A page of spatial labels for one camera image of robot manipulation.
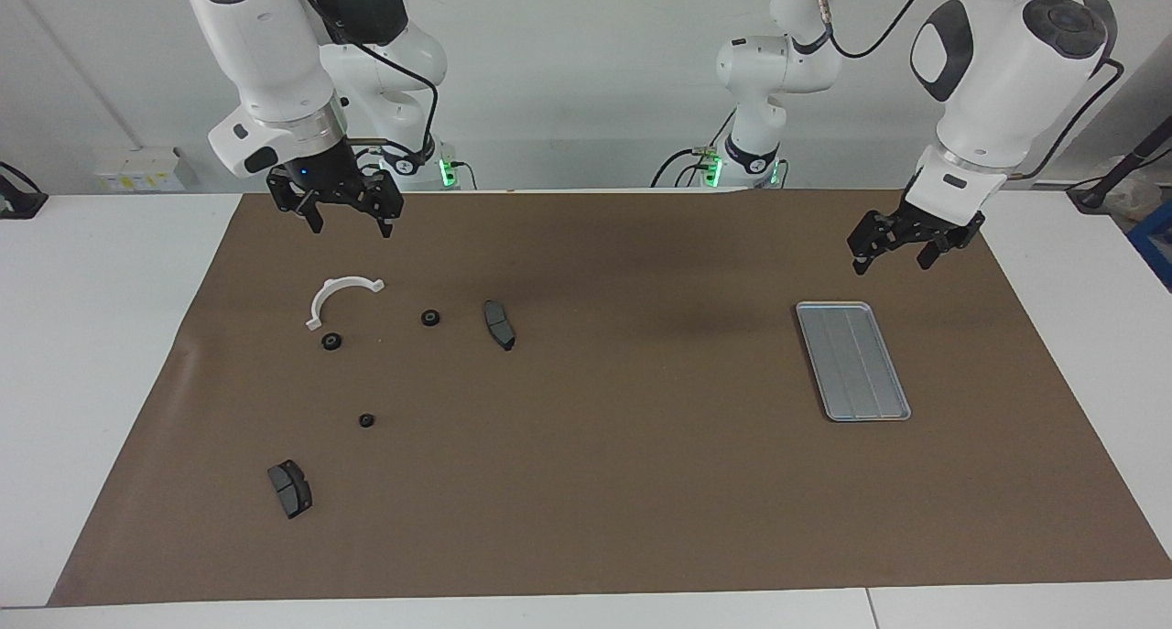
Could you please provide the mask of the blue crate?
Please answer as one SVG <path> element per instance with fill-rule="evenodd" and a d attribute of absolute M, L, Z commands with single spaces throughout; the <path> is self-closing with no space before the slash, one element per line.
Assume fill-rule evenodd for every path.
<path fill-rule="evenodd" d="M 1143 261 L 1172 294 L 1172 201 L 1165 201 L 1126 234 Z"/>

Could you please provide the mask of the black stand pole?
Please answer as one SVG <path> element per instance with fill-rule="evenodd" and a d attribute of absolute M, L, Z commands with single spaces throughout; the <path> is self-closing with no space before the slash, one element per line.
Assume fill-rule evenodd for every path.
<path fill-rule="evenodd" d="M 1068 186 L 1067 198 L 1081 213 L 1105 216 L 1109 211 L 1104 207 L 1104 203 L 1109 192 L 1117 187 L 1120 182 L 1127 179 L 1136 170 L 1149 167 L 1152 163 L 1161 160 L 1165 155 L 1172 153 L 1172 145 L 1161 149 L 1171 138 L 1172 114 L 1157 125 L 1154 131 L 1147 134 L 1134 149 L 1130 150 L 1130 153 L 1124 155 L 1122 160 L 1115 163 L 1105 175 L 1096 176 L 1086 182 L 1076 182 Z"/>

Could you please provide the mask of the short dark grey brake pad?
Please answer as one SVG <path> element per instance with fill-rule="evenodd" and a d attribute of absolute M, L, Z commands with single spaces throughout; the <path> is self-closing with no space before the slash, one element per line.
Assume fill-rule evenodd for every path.
<path fill-rule="evenodd" d="M 285 517 L 297 519 L 313 505 L 309 480 L 297 462 L 280 462 L 267 469 L 270 483 L 275 490 Z"/>

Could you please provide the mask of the long dark grey brake pad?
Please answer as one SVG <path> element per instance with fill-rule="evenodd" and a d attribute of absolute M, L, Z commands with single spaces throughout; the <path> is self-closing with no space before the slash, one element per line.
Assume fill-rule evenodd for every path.
<path fill-rule="evenodd" d="M 515 326 L 510 323 L 504 305 L 497 300 L 486 300 L 483 305 L 483 316 L 495 344 L 500 346 L 506 351 L 512 351 L 516 342 Z"/>

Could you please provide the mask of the brown table mat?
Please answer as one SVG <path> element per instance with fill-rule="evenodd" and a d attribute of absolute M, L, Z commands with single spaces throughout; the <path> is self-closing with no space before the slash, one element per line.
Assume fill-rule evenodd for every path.
<path fill-rule="evenodd" d="M 250 194 L 49 602 L 1172 577 L 983 241 L 853 273 L 849 231 L 895 204 L 416 194 L 381 238 Z M 309 331 L 339 276 L 384 290 L 338 292 Z M 871 305 L 909 421 L 829 421 L 799 302 Z M 311 486 L 297 519 L 280 462 Z"/>

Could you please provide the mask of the silver metal tray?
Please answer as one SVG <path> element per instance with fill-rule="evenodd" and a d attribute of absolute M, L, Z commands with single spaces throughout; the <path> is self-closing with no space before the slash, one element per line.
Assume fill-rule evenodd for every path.
<path fill-rule="evenodd" d="M 795 312 L 829 421 L 911 419 L 912 408 L 871 305 L 799 302 Z"/>

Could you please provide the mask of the white curved plastic bracket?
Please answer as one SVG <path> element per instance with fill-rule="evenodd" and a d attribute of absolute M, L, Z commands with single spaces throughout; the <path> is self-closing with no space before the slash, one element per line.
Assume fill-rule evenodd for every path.
<path fill-rule="evenodd" d="M 306 321 L 305 326 L 309 331 L 316 331 L 322 328 L 322 312 L 325 305 L 331 296 L 338 294 L 338 292 L 345 288 L 359 287 L 364 288 L 364 290 L 370 290 L 373 294 L 379 294 L 379 292 L 384 290 L 384 281 L 382 279 L 370 279 L 367 276 L 339 276 L 327 279 L 315 292 L 315 295 L 311 299 L 309 305 L 309 320 Z"/>

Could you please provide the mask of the white wall socket box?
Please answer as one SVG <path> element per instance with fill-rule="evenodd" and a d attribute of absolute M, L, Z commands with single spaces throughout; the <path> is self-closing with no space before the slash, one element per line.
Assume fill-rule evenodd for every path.
<path fill-rule="evenodd" d="M 100 152 L 93 182 L 108 192 L 185 192 L 198 184 L 176 146 Z"/>

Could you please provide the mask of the black table clamp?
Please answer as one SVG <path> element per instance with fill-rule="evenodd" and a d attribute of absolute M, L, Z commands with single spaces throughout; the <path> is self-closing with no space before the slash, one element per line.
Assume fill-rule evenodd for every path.
<path fill-rule="evenodd" d="M 19 190 L 9 176 L 20 179 L 30 191 Z M 45 206 L 49 194 L 22 170 L 0 160 L 0 220 L 30 220 Z"/>

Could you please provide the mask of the clear plastic bag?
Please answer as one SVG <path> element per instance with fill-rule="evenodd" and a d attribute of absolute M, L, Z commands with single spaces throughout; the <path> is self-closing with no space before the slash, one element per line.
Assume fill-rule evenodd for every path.
<path fill-rule="evenodd" d="M 1106 194 L 1104 206 L 1111 216 L 1126 223 L 1142 223 L 1156 208 L 1172 198 L 1172 189 L 1164 189 L 1145 176 L 1127 178 Z"/>

